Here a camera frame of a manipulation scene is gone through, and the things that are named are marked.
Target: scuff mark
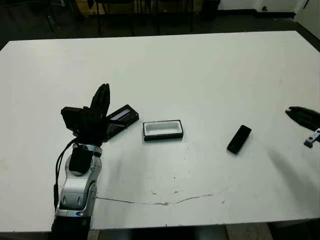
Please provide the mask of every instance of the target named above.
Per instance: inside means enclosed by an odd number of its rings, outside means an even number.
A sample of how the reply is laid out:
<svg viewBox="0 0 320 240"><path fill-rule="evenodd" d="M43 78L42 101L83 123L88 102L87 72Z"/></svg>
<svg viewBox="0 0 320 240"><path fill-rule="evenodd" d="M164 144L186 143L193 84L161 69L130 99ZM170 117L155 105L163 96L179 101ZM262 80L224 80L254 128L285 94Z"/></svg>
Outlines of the scuff mark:
<svg viewBox="0 0 320 240"><path fill-rule="evenodd" d="M213 196L213 194L205 194L205 195L201 195L201 196L191 196L191 197L182 199L182 200L180 200L180 201L177 201L177 202L175 202L175 203L176 203L176 204L179 204L179 203L182 203L182 202L184 202L184 201L191 200L191 199L199 199L199 198L211 197L211 196Z"/></svg>
<svg viewBox="0 0 320 240"><path fill-rule="evenodd" d="M109 200L109 201L114 201L114 202L120 202L120 203L126 203L126 204L135 204L134 201L126 201L126 200L119 200L119 199L113 199L113 198L107 198L107 197L96 197L97 199L104 199L104 200Z"/></svg>
<svg viewBox="0 0 320 240"><path fill-rule="evenodd" d="M204 195L200 195L200 196L191 196L191 197L187 197L184 198L182 200L179 201L165 201L165 202L135 202L135 201L127 201L127 200L120 200L120 199L114 199L114 198L107 198L107 197L100 197L97 196L97 199L101 199L101 200L108 200L108 201L113 201L113 202L120 202L120 203L126 203L126 204L139 204L139 205L161 205L161 206L169 206L169 205L174 205L174 204L180 204L183 203L185 201L189 201L192 199L199 199L199 198L205 198L205 197L212 197L212 196L218 196L220 193L222 193L223 191L225 191L226 189L228 189L229 187L225 187L222 190L220 190L218 193L216 194L204 194Z"/></svg>
<svg viewBox="0 0 320 240"><path fill-rule="evenodd" d="M171 204L172 202L156 202L156 203L152 203L153 205L162 205L162 206L168 206L169 204Z"/></svg>

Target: white table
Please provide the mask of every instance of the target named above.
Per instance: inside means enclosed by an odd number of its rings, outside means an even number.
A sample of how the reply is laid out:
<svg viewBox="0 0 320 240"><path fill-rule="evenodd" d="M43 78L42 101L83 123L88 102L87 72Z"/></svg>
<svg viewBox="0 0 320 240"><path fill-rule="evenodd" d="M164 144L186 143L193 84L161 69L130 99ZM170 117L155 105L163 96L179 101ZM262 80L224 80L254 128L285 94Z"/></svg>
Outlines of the white table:
<svg viewBox="0 0 320 240"><path fill-rule="evenodd" d="M320 144L284 113L320 111L320 54L295 31L12 41L0 79L0 232L50 230L73 138L60 110L102 83L109 113L130 104L140 120L102 147L98 196L115 200L96 201L93 229L320 217ZM142 122L175 119L182 141L144 143Z"/></svg>

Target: chair leg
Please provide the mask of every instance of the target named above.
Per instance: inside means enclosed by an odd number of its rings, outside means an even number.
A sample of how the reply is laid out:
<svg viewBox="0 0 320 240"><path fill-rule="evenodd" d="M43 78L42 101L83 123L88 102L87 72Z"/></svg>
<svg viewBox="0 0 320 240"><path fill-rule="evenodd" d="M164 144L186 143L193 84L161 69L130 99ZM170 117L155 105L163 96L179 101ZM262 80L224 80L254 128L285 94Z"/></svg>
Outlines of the chair leg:
<svg viewBox="0 0 320 240"><path fill-rule="evenodd" d="M107 15L107 9L106 9L105 4L103 4L103 3L101 3L101 4L102 4L103 11L104 11L104 15Z"/></svg>
<svg viewBox="0 0 320 240"><path fill-rule="evenodd" d="M191 1L191 21L190 21L190 31L194 30L194 0Z"/></svg>
<svg viewBox="0 0 320 240"><path fill-rule="evenodd" d="M158 0L155 0L155 8L156 8L156 34L159 35L159 3Z"/></svg>
<svg viewBox="0 0 320 240"><path fill-rule="evenodd" d="M47 1L47 5L48 5L48 7L49 7L49 10L50 10L50 13L51 13L51 16L52 16L53 21L56 22L56 16L55 16L54 10L52 9L50 0Z"/></svg>
<svg viewBox="0 0 320 240"><path fill-rule="evenodd" d="M140 2L140 10L141 10L141 13L143 14L144 11L143 11L143 8L142 8L142 0L138 0Z"/></svg>
<svg viewBox="0 0 320 240"><path fill-rule="evenodd" d="M95 2L96 4L96 18L98 21L98 33L101 36L101 23L100 23L100 14L99 14L99 3Z"/></svg>
<svg viewBox="0 0 320 240"><path fill-rule="evenodd" d="M131 35L135 35L135 1L131 3Z"/></svg>

